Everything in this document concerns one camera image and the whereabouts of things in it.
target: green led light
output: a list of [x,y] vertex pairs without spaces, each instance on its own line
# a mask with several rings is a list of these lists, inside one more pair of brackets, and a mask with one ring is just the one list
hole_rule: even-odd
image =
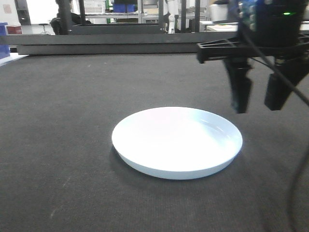
[[284,12],[283,14],[284,14],[284,15],[294,15],[295,12]]

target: white plate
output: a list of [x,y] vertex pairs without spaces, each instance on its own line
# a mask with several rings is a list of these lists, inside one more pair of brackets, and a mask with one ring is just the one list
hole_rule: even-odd
[[214,28],[216,29],[229,29],[229,28],[232,28],[233,26],[232,25],[228,25],[228,24],[217,24],[215,26],[213,26]]
[[132,114],[117,124],[112,143],[132,168],[165,179],[195,179],[229,165],[242,146],[231,122],[185,107]]

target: black cable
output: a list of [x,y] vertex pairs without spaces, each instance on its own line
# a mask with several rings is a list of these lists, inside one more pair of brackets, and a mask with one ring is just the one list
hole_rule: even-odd
[[244,39],[246,42],[252,47],[252,49],[263,59],[263,61],[267,64],[267,66],[272,69],[278,77],[309,107],[309,99],[298,89],[296,88],[290,81],[287,79],[260,51],[260,49],[252,42],[249,36],[242,32]]
[[295,198],[295,191],[297,188],[298,181],[301,179],[301,176],[308,165],[309,162],[309,146],[303,158],[301,159],[296,172],[293,175],[292,181],[289,186],[288,194],[287,194],[287,215],[289,219],[289,225],[293,232],[297,232],[296,229],[296,219],[293,213],[293,204]]
[[[252,47],[252,49],[263,59],[265,64],[272,69],[275,74],[278,75],[278,77],[307,105],[309,106],[309,99],[300,91],[298,88],[296,88],[263,54],[263,52],[260,51],[260,49],[252,42],[252,40],[248,37],[248,35],[245,32],[242,32],[244,39],[247,41],[247,43]],[[304,156],[299,162],[298,167],[296,168],[296,171],[292,177],[290,186],[288,188],[287,192],[287,204],[286,204],[286,210],[287,210],[287,216],[289,220],[289,226],[292,229],[293,232],[297,232],[296,228],[296,219],[294,217],[293,213],[293,204],[295,201],[295,191],[297,188],[298,182],[301,180],[301,176],[308,165],[309,162],[309,146],[307,151],[305,152]]]
[[261,63],[261,64],[263,64],[263,65],[269,67],[267,64],[265,64],[265,63],[259,61],[258,59],[255,59],[255,58],[253,58],[253,57],[250,57],[250,59],[253,59],[253,60],[255,60],[256,62],[259,62],[259,63]]

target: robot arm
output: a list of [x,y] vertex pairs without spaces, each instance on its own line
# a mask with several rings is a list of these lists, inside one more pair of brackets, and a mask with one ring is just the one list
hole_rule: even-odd
[[164,1],[164,14],[169,15],[169,34],[175,33],[176,15],[178,15],[178,0],[165,0]]
[[299,34],[308,0],[287,0],[285,4],[274,0],[234,0],[233,4],[237,9],[232,10],[239,18],[237,37],[199,43],[197,58],[201,63],[224,61],[232,105],[237,113],[245,113],[252,86],[246,76],[252,68],[248,58],[273,56],[275,63],[269,67],[275,73],[269,77],[265,105],[270,110],[280,110],[291,87],[295,91],[295,86],[309,73],[309,35]]

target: black fabric mat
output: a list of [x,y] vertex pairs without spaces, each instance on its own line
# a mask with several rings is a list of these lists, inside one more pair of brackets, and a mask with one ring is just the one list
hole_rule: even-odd
[[[230,107],[222,63],[198,64],[194,54],[27,57],[1,67],[0,231],[288,232],[286,192],[308,145],[309,110],[295,95],[268,110],[271,71],[254,66],[242,115]],[[309,79],[299,88],[309,95]],[[162,106],[225,117],[243,135],[241,152],[221,172],[189,181],[128,167],[112,146],[115,125]],[[308,177],[294,205],[302,232]]]

